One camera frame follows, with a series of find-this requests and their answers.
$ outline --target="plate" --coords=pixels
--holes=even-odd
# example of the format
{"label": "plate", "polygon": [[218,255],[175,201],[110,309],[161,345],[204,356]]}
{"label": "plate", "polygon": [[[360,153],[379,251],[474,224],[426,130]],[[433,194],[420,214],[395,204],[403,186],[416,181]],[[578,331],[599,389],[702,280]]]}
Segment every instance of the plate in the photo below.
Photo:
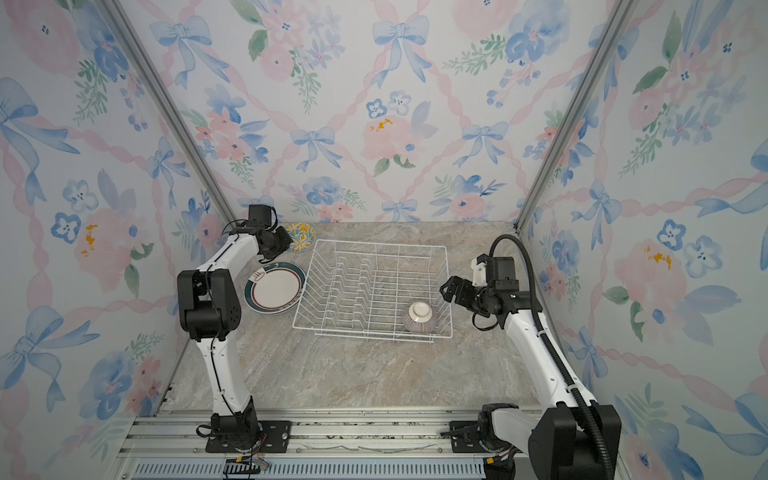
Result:
{"label": "plate", "polygon": [[245,301],[259,313],[285,312],[299,301],[305,279],[304,272],[292,263],[270,263],[246,282]]}
{"label": "plate", "polygon": [[308,250],[315,241],[315,229],[306,223],[292,223],[288,227],[288,234],[293,238],[290,249],[293,252]]}

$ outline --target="white wire dish rack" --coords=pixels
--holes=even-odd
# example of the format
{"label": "white wire dish rack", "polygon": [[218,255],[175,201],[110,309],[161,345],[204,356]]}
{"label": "white wire dish rack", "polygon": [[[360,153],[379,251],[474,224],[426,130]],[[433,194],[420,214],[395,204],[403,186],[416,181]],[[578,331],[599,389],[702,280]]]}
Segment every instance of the white wire dish rack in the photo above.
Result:
{"label": "white wire dish rack", "polygon": [[[448,279],[445,247],[317,240],[293,328],[316,335],[433,343],[451,338],[451,304],[439,288]],[[431,333],[411,333],[402,314],[427,302]]]}

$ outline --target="robotic arm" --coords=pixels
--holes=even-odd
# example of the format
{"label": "robotic arm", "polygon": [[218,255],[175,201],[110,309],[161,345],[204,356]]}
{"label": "robotic arm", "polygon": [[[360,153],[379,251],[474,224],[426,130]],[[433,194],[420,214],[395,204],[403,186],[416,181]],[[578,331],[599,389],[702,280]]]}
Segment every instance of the robotic arm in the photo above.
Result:
{"label": "robotic arm", "polygon": [[248,220],[236,225],[227,242],[196,270],[177,279],[179,320],[203,353],[214,391],[208,452],[248,451],[261,439],[253,397],[243,381],[237,344],[230,335],[240,325],[240,300],[232,279],[249,260],[262,263],[287,250],[291,237],[277,226],[277,213],[267,205],[250,205]]}
{"label": "robotic arm", "polygon": [[[520,291],[514,259],[493,256],[503,239],[520,248],[528,270],[528,292]],[[452,276],[441,286],[443,299],[472,311],[473,324],[476,315],[496,316],[493,326],[478,329],[500,326],[518,347],[533,378],[542,417],[536,421],[517,406],[490,404],[483,406],[476,424],[457,429],[452,425],[443,435],[454,439],[463,435],[489,451],[527,453],[540,480],[611,480],[621,434],[620,417],[613,406],[598,405],[563,360],[560,347],[549,339],[550,327],[536,300],[533,267],[522,242],[501,235],[489,255],[472,260],[472,270],[472,282]],[[487,478],[514,476],[511,458],[507,465],[499,466],[503,460],[494,457],[486,461]]]}

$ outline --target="wallpaper panel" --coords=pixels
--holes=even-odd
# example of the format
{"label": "wallpaper panel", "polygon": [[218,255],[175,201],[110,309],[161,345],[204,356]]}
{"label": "wallpaper panel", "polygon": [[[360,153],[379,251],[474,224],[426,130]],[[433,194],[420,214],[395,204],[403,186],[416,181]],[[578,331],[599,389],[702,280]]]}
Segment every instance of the wallpaper panel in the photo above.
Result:
{"label": "wallpaper panel", "polygon": [[223,224],[92,3],[0,9],[0,477],[102,478]]}
{"label": "wallpaper panel", "polygon": [[766,21],[756,0],[640,2],[531,222],[636,480],[768,478]]}
{"label": "wallpaper panel", "polygon": [[612,4],[123,7],[234,210],[330,222],[514,220]]}

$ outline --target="gray marble surface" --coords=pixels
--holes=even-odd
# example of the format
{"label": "gray marble surface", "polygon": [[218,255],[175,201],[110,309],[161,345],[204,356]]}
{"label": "gray marble surface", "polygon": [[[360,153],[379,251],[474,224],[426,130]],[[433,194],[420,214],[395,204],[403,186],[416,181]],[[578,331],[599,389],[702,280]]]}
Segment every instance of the gray marble surface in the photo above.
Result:
{"label": "gray marble surface", "polygon": [[[472,278],[469,262],[488,252],[509,223],[318,223],[317,238],[448,247],[451,275]],[[497,255],[511,254],[521,285],[528,282],[512,242]],[[279,261],[305,271],[311,250],[284,253]],[[235,279],[242,294],[255,260]],[[377,406],[466,406],[490,402],[537,403],[531,377],[515,345],[500,330],[480,332],[471,314],[453,306],[453,337],[433,344],[317,336],[292,327],[296,312],[265,316],[242,300],[237,347],[245,383],[259,408]],[[478,317],[478,325],[491,323]],[[203,357],[187,347],[168,392],[164,410],[210,409],[213,397]]]}

